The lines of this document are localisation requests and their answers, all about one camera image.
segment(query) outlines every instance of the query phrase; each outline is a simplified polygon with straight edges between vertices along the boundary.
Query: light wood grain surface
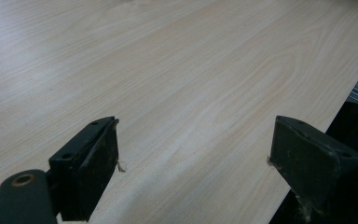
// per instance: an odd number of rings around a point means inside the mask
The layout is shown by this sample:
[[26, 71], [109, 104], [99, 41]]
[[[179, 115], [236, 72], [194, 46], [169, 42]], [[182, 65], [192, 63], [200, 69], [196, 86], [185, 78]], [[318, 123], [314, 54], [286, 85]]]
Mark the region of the light wood grain surface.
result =
[[277, 115], [325, 131], [358, 79], [358, 0], [0, 0], [0, 183], [120, 119], [90, 223], [268, 223]]

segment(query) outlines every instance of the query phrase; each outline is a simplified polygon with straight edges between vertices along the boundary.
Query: tabletop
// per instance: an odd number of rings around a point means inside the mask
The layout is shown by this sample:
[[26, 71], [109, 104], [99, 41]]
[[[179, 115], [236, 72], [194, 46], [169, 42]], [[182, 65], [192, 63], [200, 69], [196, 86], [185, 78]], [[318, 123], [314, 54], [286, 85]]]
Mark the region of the tabletop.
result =
[[268, 223], [277, 115], [325, 131], [358, 79], [358, 0], [0, 0], [0, 183], [116, 116], [90, 223]]

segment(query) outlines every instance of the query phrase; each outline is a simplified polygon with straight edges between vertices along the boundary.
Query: black plastic part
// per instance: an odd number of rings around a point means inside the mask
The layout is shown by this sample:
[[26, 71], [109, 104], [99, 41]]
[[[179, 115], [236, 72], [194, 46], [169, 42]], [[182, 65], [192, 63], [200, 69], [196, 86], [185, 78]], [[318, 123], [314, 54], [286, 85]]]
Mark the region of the black plastic part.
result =
[[2, 183], [0, 223], [57, 223], [51, 206], [48, 181], [43, 171], [24, 171]]
[[115, 117], [93, 121], [49, 159], [62, 220], [90, 219], [117, 165], [117, 124]]
[[277, 117], [270, 156], [292, 191], [319, 213], [334, 212], [335, 195], [358, 176], [358, 153], [309, 124]]

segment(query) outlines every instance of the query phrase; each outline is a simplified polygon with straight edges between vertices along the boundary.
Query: wood grain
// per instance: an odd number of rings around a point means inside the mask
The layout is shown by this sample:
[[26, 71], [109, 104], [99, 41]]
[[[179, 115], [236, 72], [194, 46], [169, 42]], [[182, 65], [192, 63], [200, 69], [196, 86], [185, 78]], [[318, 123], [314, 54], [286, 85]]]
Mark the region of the wood grain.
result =
[[324, 131], [357, 79], [354, 0], [2, 0], [0, 183], [114, 115], [90, 223], [268, 223], [275, 117]]

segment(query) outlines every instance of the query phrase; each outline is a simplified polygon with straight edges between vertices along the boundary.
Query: wooden table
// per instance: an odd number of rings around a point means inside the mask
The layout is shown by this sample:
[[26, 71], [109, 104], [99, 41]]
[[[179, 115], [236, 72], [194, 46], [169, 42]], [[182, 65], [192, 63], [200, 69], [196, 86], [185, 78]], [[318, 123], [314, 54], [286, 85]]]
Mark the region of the wooden table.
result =
[[117, 126], [90, 223], [268, 223], [277, 115], [325, 131], [358, 79], [358, 1], [0, 0], [0, 183]]

